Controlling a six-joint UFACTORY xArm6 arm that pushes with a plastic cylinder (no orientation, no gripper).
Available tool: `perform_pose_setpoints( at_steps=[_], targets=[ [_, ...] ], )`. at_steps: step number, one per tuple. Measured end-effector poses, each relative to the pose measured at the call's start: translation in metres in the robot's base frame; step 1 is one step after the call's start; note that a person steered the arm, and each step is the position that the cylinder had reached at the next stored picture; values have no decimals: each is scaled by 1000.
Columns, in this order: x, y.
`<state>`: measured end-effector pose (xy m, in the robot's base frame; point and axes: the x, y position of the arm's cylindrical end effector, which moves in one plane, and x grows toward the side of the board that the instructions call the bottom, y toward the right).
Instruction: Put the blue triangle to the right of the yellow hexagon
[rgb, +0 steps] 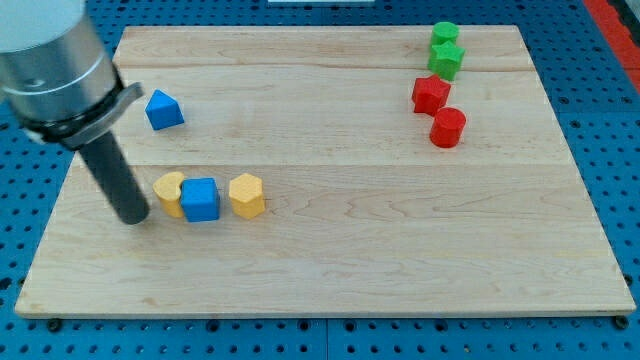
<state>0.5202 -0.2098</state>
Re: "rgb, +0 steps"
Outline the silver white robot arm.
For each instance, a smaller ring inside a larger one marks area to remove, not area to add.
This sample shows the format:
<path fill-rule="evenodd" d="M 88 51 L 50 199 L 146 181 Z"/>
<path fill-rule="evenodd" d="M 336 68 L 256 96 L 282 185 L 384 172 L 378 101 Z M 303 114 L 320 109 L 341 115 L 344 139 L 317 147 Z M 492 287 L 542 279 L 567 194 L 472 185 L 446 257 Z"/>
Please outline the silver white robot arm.
<path fill-rule="evenodd" d="M 143 95 L 123 84 L 81 0 L 1 0 L 1 92 L 32 138 L 71 150 Z"/>

